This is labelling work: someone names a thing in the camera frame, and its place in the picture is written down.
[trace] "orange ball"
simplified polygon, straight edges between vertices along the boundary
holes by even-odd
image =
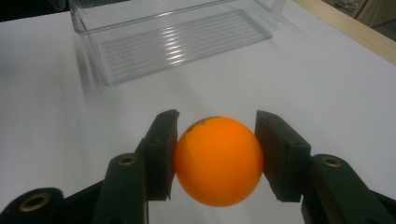
[[[263,155],[254,133],[235,119],[199,120],[180,137],[175,171],[196,201],[222,207],[239,203],[257,187]]]

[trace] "clear plastic container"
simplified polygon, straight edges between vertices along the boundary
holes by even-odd
[[[235,49],[274,33],[285,0],[70,0],[105,84]]]

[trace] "container base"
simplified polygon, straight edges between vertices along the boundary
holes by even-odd
[[[115,85],[272,35],[242,9],[99,43],[103,80]]]

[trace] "brass screw hole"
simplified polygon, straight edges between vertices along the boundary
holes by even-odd
[[[131,165],[136,162],[135,156],[125,156],[119,160],[119,165]]]
[[[342,165],[339,160],[337,160],[335,158],[332,158],[332,157],[323,157],[322,161],[326,165],[331,166],[331,167],[335,167],[335,168],[340,167]]]
[[[20,205],[20,210],[22,212],[33,212],[46,205],[49,201],[50,195],[47,192],[39,193],[23,201]]]

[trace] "white table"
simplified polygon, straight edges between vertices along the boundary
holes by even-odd
[[[176,108],[179,133],[222,115],[254,129],[278,114],[312,146],[348,161],[370,189],[396,198],[396,66],[288,1],[275,36],[105,87],[85,65],[70,15],[0,23],[0,209],[26,191],[69,196],[104,178],[155,116]],[[150,223],[303,223],[267,180],[242,203],[211,208],[175,179]]]

